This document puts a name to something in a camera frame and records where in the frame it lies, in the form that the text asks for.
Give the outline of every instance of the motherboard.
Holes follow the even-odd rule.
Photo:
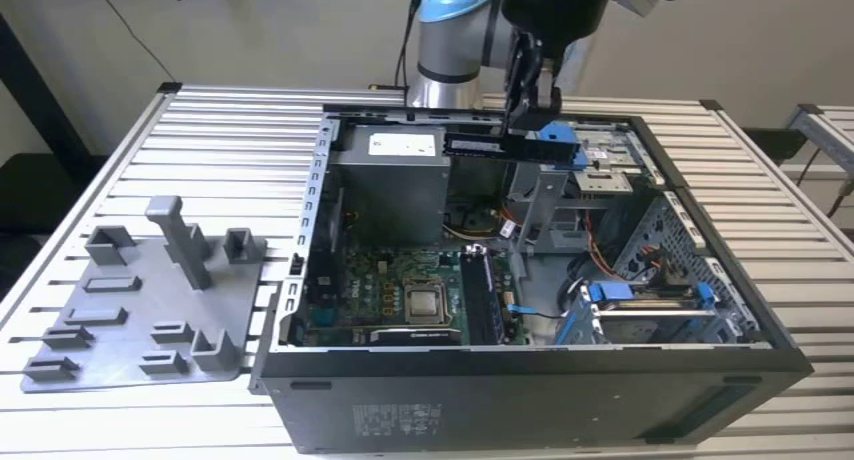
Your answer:
[[[436,345],[470,345],[472,337],[475,343],[483,343],[472,325],[488,323],[475,316],[479,306],[490,303],[502,332],[492,340],[523,342],[520,319],[506,310],[515,298],[506,253],[491,251],[483,259],[486,268],[474,274],[460,268],[467,258],[466,253],[451,250],[351,249],[344,255],[338,305],[310,306],[307,345],[406,344],[414,334],[422,335],[419,343],[424,335],[436,337]],[[474,296],[480,291],[483,296],[472,306],[466,292]],[[470,310],[478,310],[474,316]]]

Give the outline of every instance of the slotted aluminum table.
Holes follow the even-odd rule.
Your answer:
[[[24,395],[20,369],[85,267],[84,235],[104,224],[153,235],[144,208],[164,194],[184,197],[187,221],[205,233],[240,225],[270,241],[244,356],[252,365],[291,257],[322,104],[400,102],[383,91],[184,86],[156,95],[0,303],[0,452],[28,460],[298,457],[270,399],[247,391],[248,373],[223,383]],[[498,108],[500,97],[484,103]],[[815,374],[697,449],[387,456],[853,458],[854,247],[722,111],[699,102],[594,98],[567,98],[564,107],[643,116]]]

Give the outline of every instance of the label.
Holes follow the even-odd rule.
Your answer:
[[[587,158],[608,158],[608,154],[598,148],[588,148],[584,150],[584,153],[587,154]]]
[[[502,225],[502,237],[504,238],[510,238],[510,235],[512,235],[512,231],[516,229],[516,222],[514,222],[512,220],[507,220],[504,222],[504,225]]]
[[[575,130],[575,136],[579,141],[591,143],[610,143],[614,140],[614,132],[596,132],[590,130]]]
[[[360,437],[436,435],[442,404],[354,405],[352,418],[356,435]]]
[[[436,137],[410,133],[375,133],[371,135],[368,155],[435,157]]]
[[[500,152],[502,146],[492,142],[472,142],[470,140],[454,140],[451,148],[459,150],[480,150],[482,152]]]

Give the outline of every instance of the green circuit board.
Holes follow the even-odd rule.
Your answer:
[[[499,298],[514,292],[510,266],[503,253],[491,261]],[[332,313],[310,308],[308,343],[356,346],[371,330],[380,328],[451,328],[460,331],[468,344],[468,319],[463,297],[459,252],[436,250],[351,250],[343,275],[344,301]],[[444,296],[444,321],[440,324],[407,323],[404,292],[407,285],[431,285]]]

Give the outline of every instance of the white wall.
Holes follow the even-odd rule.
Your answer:
[[[642,19],[611,4],[580,93],[718,100],[745,126],[797,103],[854,105],[853,0],[678,0]]]
[[[387,82],[408,0],[112,0],[179,81]],[[108,151],[165,80],[103,0],[0,0],[80,135]]]
[[[113,0],[180,81],[331,88],[391,82],[407,1]],[[766,127],[797,103],[854,105],[850,3],[679,0],[646,19],[611,5],[579,93],[714,98]],[[163,72],[103,0],[0,0],[0,10],[80,135],[109,151]],[[500,81],[490,72],[484,89]],[[28,128],[12,122],[21,138]]]

